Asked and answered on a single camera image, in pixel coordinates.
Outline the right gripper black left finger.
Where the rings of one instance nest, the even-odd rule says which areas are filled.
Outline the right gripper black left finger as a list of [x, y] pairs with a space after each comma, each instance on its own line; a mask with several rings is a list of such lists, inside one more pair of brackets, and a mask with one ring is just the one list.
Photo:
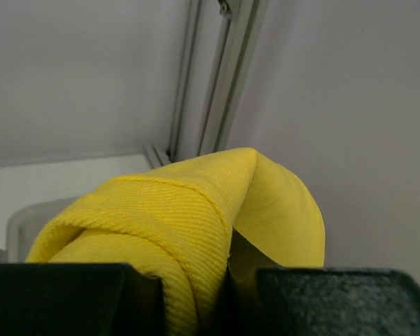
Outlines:
[[161, 280], [126, 264], [0, 264], [0, 335], [165, 335]]

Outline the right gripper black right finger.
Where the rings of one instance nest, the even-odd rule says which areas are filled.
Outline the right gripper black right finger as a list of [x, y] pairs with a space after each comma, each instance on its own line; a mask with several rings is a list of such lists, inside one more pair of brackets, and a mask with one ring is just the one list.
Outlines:
[[420, 286], [392, 269], [260, 268], [232, 282], [231, 335], [420, 335]]

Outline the yellow trousers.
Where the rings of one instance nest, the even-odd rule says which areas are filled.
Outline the yellow trousers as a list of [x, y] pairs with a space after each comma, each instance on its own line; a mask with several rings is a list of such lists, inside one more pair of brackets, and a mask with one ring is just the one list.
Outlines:
[[238, 231], [285, 267], [321, 267], [325, 228], [293, 172], [236, 148], [117, 176], [38, 234], [30, 263], [129, 263], [161, 278], [170, 335], [206, 325]]

